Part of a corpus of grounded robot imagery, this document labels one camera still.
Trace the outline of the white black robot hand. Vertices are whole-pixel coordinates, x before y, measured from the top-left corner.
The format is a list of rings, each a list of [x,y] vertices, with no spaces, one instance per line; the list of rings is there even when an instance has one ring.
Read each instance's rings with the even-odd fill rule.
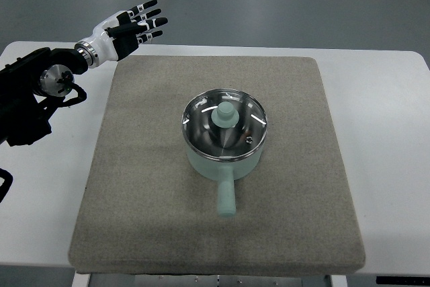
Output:
[[[126,58],[140,45],[163,34],[160,27],[168,19],[160,16],[161,9],[156,5],[157,1],[152,0],[109,16],[94,27],[92,35],[78,41],[75,50],[90,69]]]

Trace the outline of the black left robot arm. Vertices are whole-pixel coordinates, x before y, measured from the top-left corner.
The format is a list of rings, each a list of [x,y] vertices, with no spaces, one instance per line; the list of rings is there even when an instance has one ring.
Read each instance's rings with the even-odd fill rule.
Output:
[[[84,102],[87,94],[74,81],[87,71],[82,50],[44,47],[1,70],[1,142],[32,145],[52,132],[49,119],[59,108]]]

